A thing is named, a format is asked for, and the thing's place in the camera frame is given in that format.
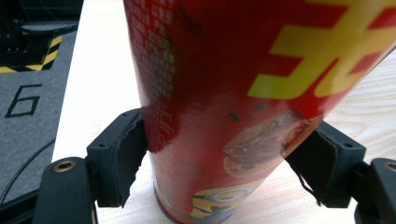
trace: yellow and black tape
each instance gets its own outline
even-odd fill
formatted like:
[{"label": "yellow and black tape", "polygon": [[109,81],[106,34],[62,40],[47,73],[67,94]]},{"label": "yellow and black tape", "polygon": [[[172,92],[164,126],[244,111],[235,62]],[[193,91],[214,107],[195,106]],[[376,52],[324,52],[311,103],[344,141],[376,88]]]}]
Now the yellow and black tape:
[{"label": "yellow and black tape", "polygon": [[11,65],[11,66],[0,66],[0,74],[2,73],[17,73],[17,72],[29,72],[29,71],[41,71],[50,69],[53,62],[58,54],[59,46],[61,45],[62,37],[55,36],[52,38],[49,44],[49,50],[47,55],[43,55],[44,58],[42,63],[26,64],[26,65]]}]

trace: cylindrical container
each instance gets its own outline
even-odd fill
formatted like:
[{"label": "cylindrical container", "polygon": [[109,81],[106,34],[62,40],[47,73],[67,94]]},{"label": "cylindrical container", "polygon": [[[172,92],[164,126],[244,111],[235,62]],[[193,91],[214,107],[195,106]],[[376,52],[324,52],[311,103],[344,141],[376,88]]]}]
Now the cylindrical container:
[{"label": "cylindrical container", "polygon": [[124,0],[156,196],[220,223],[392,49],[396,1]]}]

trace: table surface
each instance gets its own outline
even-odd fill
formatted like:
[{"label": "table surface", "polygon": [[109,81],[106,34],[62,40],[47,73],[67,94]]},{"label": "table surface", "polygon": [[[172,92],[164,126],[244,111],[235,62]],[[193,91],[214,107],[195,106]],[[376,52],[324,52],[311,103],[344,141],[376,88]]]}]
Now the table surface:
[{"label": "table surface", "polygon": [[[86,0],[53,161],[86,156],[86,146],[120,113],[139,107],[121,0]],[[390,54],[325,119],[368,148],[396,160],[396,52]],[[348,209],[317,206],[283,162],[227,223],[354,223]],[[146,157],[123,209],[98,209],[100,223],[172,223],[158,207]]]}]

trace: can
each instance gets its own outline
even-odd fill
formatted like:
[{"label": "can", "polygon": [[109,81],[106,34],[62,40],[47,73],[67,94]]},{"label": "can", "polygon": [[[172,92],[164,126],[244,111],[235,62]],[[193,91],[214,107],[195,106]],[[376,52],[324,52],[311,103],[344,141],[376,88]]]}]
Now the can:
[{"label": "can", "polygon": [[154,187],[220,223],[394,47],[396,1],[124,0]]}]

